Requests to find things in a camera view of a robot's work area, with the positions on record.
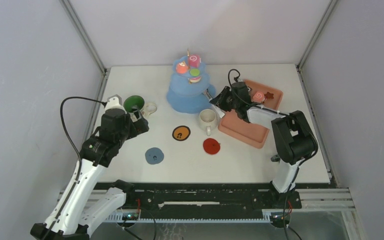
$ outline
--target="green cup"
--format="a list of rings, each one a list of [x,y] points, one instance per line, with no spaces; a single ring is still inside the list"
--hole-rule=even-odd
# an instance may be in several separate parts
[[[133,107],[137,106],[140,113],[144,118],[148,118],[151,114],[155,113],[157,111],[157,105],[154,102],[147,102],[145,103],[145,100],[143,97],[138,95],[129,96],[123,104],[124,109],[128,113],[133,113]]]
[[[145,106],[144,98],[138,95],[133,95],[124,100],[123,107],[127,112],[133,113],[133,106],[137,106],[137,108],[141,110]]]

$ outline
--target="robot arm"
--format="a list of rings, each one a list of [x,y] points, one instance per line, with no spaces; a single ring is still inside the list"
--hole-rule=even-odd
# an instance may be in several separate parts
[[[245,122],[273,131],[280,157],[278,172],[271,182],[274,196],[278,198],[293,190],[300,166],[314,156],[318,149],[316,138],[303,112],[282,113],[252,102],[248,87],[241,81],[231,84],[231,88],[226,86],[210,103],[226,112],[235,110],[238,118]]]
[[[97,203],[83,212],[89,195],[123,143],[149,130],[138,108],[133,112],[137,119],[133,122],[121,103],[118,95],[108,99],[101,126],[82,144],[81,160],[61,200],[44,223],[36,223],[31,228],[30,234],[36,239],[88,240],[108,215],[126,202],[126,193],[133,185],[118,180]]]

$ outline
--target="pink cookie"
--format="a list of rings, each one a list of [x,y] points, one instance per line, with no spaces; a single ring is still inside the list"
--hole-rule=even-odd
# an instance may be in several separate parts
[[[187,58],[189,62],[189,68],[199,68],[201,64],[201,58],[199,55],[190,55]]]
[[[252,101],[255,103],[262,103],[266,98],[264,97],[264,93],[257,91],[252,97]]]

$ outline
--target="blue tiered stand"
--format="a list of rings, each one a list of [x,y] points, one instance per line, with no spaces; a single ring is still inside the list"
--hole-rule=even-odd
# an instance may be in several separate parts
[[[204,109],[211,108],[208,98],[203,94],[208,89],[211,96],[216,95],[216,88],[210,84],[210,76],[205,72],[205,63],[199,65],[201,80],[189,83],[189,78],[195,78],[189,74],[179,74],[176,72],[176,65],[181,62],[188,62],[188,56],[184,56],[173,64],[173,74],[171,75],[170,87],[167,93],[167,101],[171,107],[180,113],[197,114]]]

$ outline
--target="white wall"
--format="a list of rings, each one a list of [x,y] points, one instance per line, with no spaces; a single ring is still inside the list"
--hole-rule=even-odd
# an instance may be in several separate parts
[[[329,0],[72,0],[106,67],[297,64]]]
[[[0,240],[32,239],[30,228],[55,206],[76,161],[60,102],[95,97],[100,79],[59,1],[0,1]],[[91,109],[66,104],[77,146]]]
[[[384,1],[340,1],[303,73],[339,181],[384,239]]]

